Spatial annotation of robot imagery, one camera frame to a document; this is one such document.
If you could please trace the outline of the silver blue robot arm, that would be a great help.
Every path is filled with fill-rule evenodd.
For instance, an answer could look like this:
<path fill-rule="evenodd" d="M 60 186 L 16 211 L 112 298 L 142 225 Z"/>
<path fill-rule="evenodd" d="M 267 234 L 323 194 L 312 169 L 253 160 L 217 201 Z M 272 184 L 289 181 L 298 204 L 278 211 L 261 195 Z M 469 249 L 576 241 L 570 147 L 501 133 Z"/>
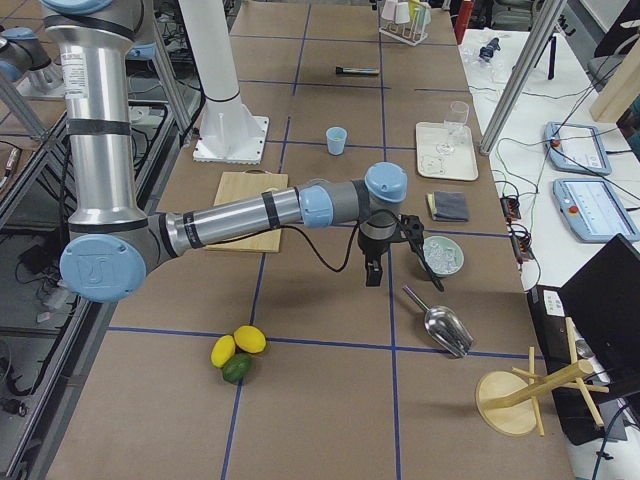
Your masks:
<path fill-rule="evenodd" d="M 191 249 L 282 228 L 305 232 L 352 223 L 351 244 L 364 255 L 367 286 L 383 273 L 394 243 L 423 251 L 423 226 L 405 215 L 408 177 L 381 162 L 361 179 L 314 179 L 298 187 L 186 213 L 161 212 L 142 200 L 135 179 L 126 56 L 154 31 L 149 1 L 46 1 L 43 23 L 60 49 L 66 131 L 76 209 L 59 260 L 66 287 L 99 303 L 133 294 L 163 263 Z"/>

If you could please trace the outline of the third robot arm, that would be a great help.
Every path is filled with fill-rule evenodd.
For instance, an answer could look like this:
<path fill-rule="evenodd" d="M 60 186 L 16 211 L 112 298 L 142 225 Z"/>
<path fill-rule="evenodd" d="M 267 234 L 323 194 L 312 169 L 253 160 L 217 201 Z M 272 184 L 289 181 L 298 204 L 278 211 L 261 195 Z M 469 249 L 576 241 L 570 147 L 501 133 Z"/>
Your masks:
<path fill-rule="evenodd" d="M 27 71 L 39 71 L 51 63 L 32 29 L 14 27 L 1 31 L 1 73 L 7 81 L 14 83 Z"/>

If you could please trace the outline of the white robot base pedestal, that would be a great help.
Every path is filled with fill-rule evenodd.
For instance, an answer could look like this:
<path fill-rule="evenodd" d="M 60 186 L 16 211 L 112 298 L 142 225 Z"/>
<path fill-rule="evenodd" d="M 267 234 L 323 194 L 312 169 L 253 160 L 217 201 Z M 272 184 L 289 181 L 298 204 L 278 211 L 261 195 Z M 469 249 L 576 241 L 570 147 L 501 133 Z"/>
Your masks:
<path fill-rule="evenodd" d="M 205 100 L 194 159 L 257 165 L 269 119 L 252 115 L 242 101 L 224 3 L 183 0 L 179 6 Z"/>

